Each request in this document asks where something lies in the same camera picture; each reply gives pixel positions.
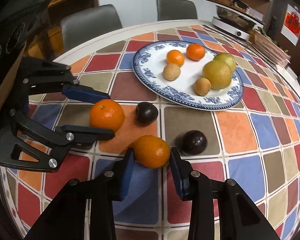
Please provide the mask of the yellow-green pear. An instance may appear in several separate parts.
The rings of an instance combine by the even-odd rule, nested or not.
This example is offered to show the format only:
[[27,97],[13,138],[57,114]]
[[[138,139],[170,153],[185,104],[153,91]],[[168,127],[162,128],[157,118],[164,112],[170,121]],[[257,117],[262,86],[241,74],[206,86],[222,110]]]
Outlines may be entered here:
[[230,67],[232,73],[236,70],[235,58],[229,53],[219,53],[213,59],[226,63]]
[[203,67],[202,77],[210,81],[212,89],[220,90],[230,85],[232,72],[226,63],[212,60]]

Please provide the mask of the large orange front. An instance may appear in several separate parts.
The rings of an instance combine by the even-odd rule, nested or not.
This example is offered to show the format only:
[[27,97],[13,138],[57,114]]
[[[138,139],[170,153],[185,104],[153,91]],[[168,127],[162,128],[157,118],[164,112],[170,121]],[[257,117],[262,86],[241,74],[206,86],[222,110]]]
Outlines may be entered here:
[[135,158],[147,168],[160,168],[170,158],[170,147],[166,141],[153,135],[139,137],[133,143]]

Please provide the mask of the red fu door poster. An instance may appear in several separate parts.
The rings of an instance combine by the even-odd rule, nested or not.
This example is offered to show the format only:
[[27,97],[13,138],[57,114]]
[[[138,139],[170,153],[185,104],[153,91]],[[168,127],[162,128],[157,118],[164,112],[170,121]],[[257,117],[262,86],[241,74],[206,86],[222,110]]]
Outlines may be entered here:
[[292,7],[290,4],[287,4],[281,34],[294,46],[297,45],[300,37],[300,13],[296,7]]

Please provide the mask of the colourful checkered table mat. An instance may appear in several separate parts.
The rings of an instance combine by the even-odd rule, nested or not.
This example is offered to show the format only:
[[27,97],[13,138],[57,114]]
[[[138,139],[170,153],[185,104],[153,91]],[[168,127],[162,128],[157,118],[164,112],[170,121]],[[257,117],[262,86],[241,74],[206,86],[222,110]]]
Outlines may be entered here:
[[[181,40],[234,56],[243,81],[240,103],[222,112],[185,108],[146,88],[134,75],[132,59],[155,41]],[[247,46],[205,25],[160,29],[121,29],[67,51],[57,62],[68,64],[80,83],[109,93],[126,118],[115,138],[89,150],[73,150],[56,173],[0,168],[0,194],[23,238],[53,197],[71,178],[93,179],[129,144],[143,135],[172,143],[189,130],[202,131],[205,152],[190,157],[196,170],[211,179],[232,178],[255,202],[281,239],[292,239],[300,228],[300,87],[284,70],[274,70]],[[136,121],[141,102],[157,107],[157,120],[148,126]]]

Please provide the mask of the pink basket of greens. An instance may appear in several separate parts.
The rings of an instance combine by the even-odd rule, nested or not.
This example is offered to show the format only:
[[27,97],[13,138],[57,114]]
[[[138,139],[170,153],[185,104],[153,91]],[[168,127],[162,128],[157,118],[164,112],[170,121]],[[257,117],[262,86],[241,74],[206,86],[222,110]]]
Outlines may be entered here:
[[249,41],[253,47],[271,62],[283,68],[290,64],[290,56],[257,29],[249,31],[249,34]]

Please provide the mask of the white induction cooker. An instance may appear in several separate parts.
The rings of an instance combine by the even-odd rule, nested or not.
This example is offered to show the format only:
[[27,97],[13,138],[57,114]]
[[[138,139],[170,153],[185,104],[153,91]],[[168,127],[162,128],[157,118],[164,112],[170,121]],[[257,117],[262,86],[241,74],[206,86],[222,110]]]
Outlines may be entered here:
[[213,17],[212,24],[215,27],[222,29],[222,31],[229,33],[232,36],[239,38],[241,40],[248,41],[250,38],[249,33],[247,33],[246,31],[243,31],[241,29],[238,29],[236,27],[233,27],[232,25],[229,25],[228,23],[223,22],[220,18]]

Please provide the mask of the blue white porcelain plate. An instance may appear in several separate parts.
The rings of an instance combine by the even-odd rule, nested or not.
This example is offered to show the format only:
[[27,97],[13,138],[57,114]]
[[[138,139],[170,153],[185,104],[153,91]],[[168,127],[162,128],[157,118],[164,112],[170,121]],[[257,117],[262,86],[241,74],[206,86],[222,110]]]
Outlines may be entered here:
[[205,48],[205,56],[200,61],[185,59],[180,76],[174,81],[163,77],[167,64],[166,55],[171,50],[186,53],[188,41],[157,41],[139,49],[132,61],[132,69],[140,82],[148,89],[173,103],[204,111],[221,111],[237,105],[244,94],[243,81],[235,71],[228,87],[221,90],[210,90],[206,96],[199,96],[194,91],[194,83],[200,78],[205,64],[212,61],[216,52]]

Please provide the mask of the near grey dining chair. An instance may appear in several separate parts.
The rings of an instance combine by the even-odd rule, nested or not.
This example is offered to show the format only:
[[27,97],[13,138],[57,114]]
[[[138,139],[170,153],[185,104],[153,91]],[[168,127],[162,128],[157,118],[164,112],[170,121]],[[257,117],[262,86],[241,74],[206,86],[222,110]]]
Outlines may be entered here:
[[117,10],[111,4],[85,9],[67,16],[61,20],[60,25],[66,51],[122,28]]

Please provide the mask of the grey dining chair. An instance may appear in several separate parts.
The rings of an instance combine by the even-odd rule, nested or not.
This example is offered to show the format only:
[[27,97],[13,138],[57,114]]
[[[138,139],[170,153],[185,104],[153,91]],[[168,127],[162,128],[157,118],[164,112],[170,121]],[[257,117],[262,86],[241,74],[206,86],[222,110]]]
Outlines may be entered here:
[[197,20],[197,10],[188,0],[157,0],[158,21]]
[[60,25],[66,51],[122,28],[117,10],[111,4],[85,9],[67,16],[61,20]]

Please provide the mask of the far grey dining chair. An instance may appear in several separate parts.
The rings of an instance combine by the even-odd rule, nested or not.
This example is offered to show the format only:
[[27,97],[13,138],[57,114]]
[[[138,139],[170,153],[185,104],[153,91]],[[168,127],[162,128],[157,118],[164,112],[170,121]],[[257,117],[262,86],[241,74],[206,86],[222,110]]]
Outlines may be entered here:
[[158,21],[197,20],[197,10],[188,0],[157,0]]

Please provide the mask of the small orange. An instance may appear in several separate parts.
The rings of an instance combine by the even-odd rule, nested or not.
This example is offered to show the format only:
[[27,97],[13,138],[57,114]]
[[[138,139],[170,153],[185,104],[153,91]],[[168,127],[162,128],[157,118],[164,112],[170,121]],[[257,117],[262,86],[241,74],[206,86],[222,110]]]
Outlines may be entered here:
[[205,56],[205,48],[200,44],[190,44],[186,49],[186,56],[193,61],[200,61]]

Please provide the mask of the dark plum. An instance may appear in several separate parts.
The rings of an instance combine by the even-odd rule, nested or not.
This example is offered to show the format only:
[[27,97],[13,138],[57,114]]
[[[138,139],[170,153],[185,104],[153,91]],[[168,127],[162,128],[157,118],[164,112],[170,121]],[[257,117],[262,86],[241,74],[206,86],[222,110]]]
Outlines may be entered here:
[[207,148],[207,138],[203,132],[198,130],[188,131],[181,140],[181,150],[188,155],[198,155]]
[[141,102],[136,106],[136,121],[143,125],[148,126],[157,120],[159,111],[152,103]]

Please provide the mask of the brown kiwi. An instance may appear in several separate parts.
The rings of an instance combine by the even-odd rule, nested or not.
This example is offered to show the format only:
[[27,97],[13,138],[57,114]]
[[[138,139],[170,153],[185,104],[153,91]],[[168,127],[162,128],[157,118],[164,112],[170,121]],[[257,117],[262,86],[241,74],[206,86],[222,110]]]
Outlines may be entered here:
[[200,96],[206,96],[211,89],[211,83],[208,79],[200,77],[194,83],[194,91]]
[[175,63],[169,63],[165,66],[162,75],[168,81],[176,80],[181,73],[180,67]]

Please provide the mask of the white counter cabinet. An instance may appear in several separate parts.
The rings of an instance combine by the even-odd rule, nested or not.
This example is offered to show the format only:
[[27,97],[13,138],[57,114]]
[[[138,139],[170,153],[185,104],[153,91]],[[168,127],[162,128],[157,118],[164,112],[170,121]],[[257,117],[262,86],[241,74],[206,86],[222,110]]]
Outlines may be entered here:
[[111,4],[122,26],[165,20],[212,21],[217,16],[217,4],[207,0],[98,0],[99,5]]

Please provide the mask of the small orange mandarin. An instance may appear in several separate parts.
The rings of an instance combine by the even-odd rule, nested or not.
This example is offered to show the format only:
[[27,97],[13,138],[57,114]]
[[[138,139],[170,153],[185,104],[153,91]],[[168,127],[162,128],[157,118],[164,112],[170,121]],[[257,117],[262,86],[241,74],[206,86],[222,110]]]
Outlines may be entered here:
[[185,62],[185,56],[178,50],[170,50],[166,54],[166,61],[168,64],[173,63],[181,67]]

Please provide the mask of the large orange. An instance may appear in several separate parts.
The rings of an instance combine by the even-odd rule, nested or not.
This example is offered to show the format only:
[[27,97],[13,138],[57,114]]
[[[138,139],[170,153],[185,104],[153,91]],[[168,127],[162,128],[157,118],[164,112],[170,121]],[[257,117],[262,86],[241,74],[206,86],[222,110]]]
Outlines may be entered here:
[[90,126],[117,132],[124,123],[125,113],[121,105],[111,99],[103,99],[93,105],[89,114]]
[[160,168],[170,158],[170,147],[166,141],[153,135],[139,137],[133,143],[135,158],[147,168]]

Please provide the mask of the steel wok pan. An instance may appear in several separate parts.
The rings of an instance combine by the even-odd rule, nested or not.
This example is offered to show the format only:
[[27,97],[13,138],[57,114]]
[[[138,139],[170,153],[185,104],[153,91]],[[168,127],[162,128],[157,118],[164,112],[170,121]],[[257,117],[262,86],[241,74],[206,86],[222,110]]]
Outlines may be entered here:
[[250,31],[250,30],[253,30],[255,27],[263,28],[263,25],[257,25],[255,22],[249,20],[248,18],[245,18],[244,16],[237,14],[234,11],[225,9],[220,6],[217,6],[216,8],[217,8],[218,18],[221,21],[223,21],[229,25],[232,25],[233,27],[236,27],[243,31]]

